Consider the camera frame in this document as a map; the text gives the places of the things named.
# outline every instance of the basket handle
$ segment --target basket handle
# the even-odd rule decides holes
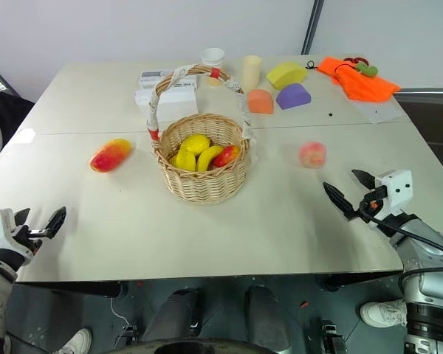
[[[146,122],[148,132],[151,138],[156,142],[159,141],[159,124],[157,122],[156,110],[161,93],[168,90],[171,86],[178,83],[181,78],[187,75],[206,75],[214,77],[221,81],[226,87],[236,93],[238,104],[243,113],[243,139],[251,139],[253,132],[251,131],[251,116],[248,110],[246,95],[241,90],[241,85],[226,74],[223,70],[212,66],[192,64],[187,66],[180,66],[172,74],[165,77],[160,83],[154,87],[151,94],[151,101],[149,103],[149,117]]]

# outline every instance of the wicker basket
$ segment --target wicker basket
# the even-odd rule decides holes
[[[217,77],[227,87],[239,93],[245,113],[243,129],[231,119],[217,114],[194,114],[171,124],[159,138],[156,109],[159,96],[187,74]],[[250,120],[246,101],[239,84],[217,68],[195,65],[178,68],[154,89],[151,99],[152,117],[148,130],[153,139],[154,154],[162,169],[168,189],[178,197],[195,204],[215,204],[234,195],[246,178],[250,148]],[[190,172],[174,167],[169,159],[176,155],[182,142],[193,134],[204,134],[214,145],[236,145],[240,154],[229,164],[205,172]]]

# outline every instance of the white table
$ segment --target white table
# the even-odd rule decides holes
[[[366,190],[350,170],[410,168],[407,208],[443,232],[443,167],[410,122],[256,129],[249,178],[222,204],[194,206],[166,189],[147,133],[37,135],[0,155],[0,208],[31,207],[29,224],[67,206],[66,222],[21,270],[28,282],[148,279],[238,274],[393,271],[388,239],[348,223],[323,191],[328,181],[356,206]],[[104,142],[135,150],[110,174],[88,166]],[[326,144],[319,170],[300,167],[298,146]]]
[[[322,59],[323,56],[319,55],[264,58],[263,74],[258,87],[271,92],[275,99],[278,91],[265,79],[265,74],[272,67],[287,60],[297,61],[305,66],[308,60],[319,64]],[[141,71],[171,69],[189,63],[190,61],[69,64],[51,82],[21,128],[33,128],[38,134],[146,131],[146,117],[140,113],[134,102],[134,91],[138,89]],[[227,71],[238,80],[241,77],[240,67],[241,59],[227,63]],[[207,87],[203,80],[199,82],[197,103],[200,113],[217,113],[241,121],[234,93],[221,86]],[[332,85],[330,77],[316,70],[309,70],[302,84],[312,96],[310,104],[282,111],[275,103],[275,114],[253,115],[253,127],[369,123],[351,104],[341,87]],[[403,112],[394,122],[410,120]],[[161,127],[165,128],[167,125],[168,123],[163,123]]]

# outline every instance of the purple foam block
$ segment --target purple foam block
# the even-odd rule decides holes
[[[310,103],[312,97],[300,83],[291,83],[279,92],[275,101],[282,109],[288,109]]]

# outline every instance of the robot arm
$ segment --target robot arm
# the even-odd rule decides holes
[[[416,215],[403,212],[413,197],[412,175],[399,170],[374,177],[353,170],[370,189],[354,210],[338,189],[324,182],[328,197],[348,220],[361,218],[390,238],[404,273],[399,278],[407,303],[404,353],[443,353],[443,235]]]
[[[62,207],[52,215],[46,228],[29,230],[23,224],[29,211],[26,209],[13,215],[11,209],[0,209],[0,353],[3,353],[6,333],[4,314],[17,278],[16,272],[31,262],[43,243],[39,238],[53,238],[66,217],[66,208]]]

